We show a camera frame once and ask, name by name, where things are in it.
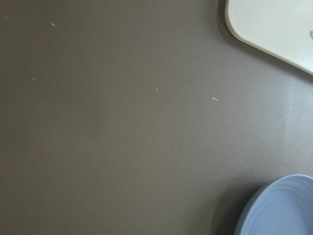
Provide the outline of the blue round plate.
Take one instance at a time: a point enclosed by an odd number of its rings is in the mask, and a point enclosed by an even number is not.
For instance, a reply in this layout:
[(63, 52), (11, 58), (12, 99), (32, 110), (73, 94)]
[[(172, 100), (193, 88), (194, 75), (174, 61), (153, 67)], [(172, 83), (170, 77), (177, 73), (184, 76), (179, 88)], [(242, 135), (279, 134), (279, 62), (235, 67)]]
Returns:
[(248, 201), (235, 235), (311, 235), (313, 179), (294, 174), (262, 186)]

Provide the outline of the cream rectangular tray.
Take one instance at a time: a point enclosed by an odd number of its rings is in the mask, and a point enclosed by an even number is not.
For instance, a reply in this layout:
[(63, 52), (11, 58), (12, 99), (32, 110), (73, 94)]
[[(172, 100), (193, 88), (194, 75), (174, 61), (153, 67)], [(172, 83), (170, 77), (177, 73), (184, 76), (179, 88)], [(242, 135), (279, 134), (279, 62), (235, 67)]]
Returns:
[(238, 40), (312, 74), (311, 0), (228, 0), (225, 20)]

